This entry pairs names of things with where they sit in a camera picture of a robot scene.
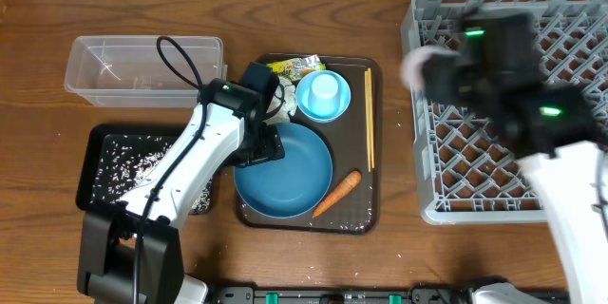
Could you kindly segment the pile of white rice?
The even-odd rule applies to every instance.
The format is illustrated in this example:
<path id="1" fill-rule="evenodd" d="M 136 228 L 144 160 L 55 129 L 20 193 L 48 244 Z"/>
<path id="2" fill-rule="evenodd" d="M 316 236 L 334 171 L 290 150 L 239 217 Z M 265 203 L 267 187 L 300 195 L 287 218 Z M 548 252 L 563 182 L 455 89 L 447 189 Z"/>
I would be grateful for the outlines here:
<path id="1" fill-rule="evenodd" d="M 93 198 L 118 200 L 146 179 L 176 140 L 167 136 L 106 136 L 92 185 Z"/>

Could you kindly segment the dark blue plate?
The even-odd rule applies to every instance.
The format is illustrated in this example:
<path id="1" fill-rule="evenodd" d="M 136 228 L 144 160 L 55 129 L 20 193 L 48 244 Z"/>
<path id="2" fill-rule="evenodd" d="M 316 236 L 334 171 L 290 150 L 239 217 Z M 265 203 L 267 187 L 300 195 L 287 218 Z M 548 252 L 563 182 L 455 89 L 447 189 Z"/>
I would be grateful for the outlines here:
<path id="1" fill-rule="evenodd" d="M 329 191 L 333 159 L 328 146 L 310 128 L 278 123 L 285 157 L 237 168 L 234 180 L 241 199 L 256 212 L 289 219 L 313 209 Z"/>

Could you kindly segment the light blue cup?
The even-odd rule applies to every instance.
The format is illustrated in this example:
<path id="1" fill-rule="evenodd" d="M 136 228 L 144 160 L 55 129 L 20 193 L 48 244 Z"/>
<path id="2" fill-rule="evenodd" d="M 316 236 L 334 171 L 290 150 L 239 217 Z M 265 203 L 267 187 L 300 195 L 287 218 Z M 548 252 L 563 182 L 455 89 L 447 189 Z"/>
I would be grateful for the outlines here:
<path id="1" fill-rule="evenodd" d="M 316 76 L 311 83 L 308 105 L 315 116 L 332 116 L 339 107 L 337 79 L 327 73 Z"/>

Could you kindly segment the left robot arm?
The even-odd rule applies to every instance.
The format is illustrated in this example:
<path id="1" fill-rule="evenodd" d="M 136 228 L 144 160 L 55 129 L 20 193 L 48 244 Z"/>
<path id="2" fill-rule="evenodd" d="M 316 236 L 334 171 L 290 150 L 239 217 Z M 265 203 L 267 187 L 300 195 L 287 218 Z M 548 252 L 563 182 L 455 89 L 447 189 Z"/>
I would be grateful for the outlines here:
<path id="1" fill-rule="evenodd" d="M 99 303 L 202 303 L 208 285 L 184 271 L 180 232 L 224 164 L 279 160 L 276 128 L 264 120 L 278 78 L 215 79 L 190 122 L 148 177 L 114 202 L 80 193 L 84 211 L 77 290 Z"/>

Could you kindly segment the pale pink cup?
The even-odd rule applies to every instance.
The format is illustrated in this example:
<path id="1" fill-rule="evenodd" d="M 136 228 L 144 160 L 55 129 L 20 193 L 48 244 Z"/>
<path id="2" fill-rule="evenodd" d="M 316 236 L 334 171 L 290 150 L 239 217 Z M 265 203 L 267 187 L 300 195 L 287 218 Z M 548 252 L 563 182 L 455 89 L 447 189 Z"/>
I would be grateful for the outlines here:
<path id="1" fill-rule="evenodd" d="M 409 90 L 423 91 L 425 89 L 423 64 L 435 55 L 453 56 L 456 54 L 456 51 L 437 46 L 424 46 L 411 50 L 404 57 L 400 66 L 402 84 Z"/>

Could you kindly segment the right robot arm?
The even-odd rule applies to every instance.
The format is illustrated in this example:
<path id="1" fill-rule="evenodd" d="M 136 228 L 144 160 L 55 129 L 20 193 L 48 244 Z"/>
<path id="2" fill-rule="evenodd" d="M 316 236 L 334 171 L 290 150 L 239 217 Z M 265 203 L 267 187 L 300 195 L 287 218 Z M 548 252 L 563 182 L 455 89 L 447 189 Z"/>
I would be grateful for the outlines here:
<path id="1" fill-rule="evenodd" d="M 606 302 L 607 138 L 580 91 L 543 84 L 528 58 L 490 63 L 441 47 L 413 50 L 401 77 L 436 103 L 491 120 L 541 199 L 571 301 Z"/>

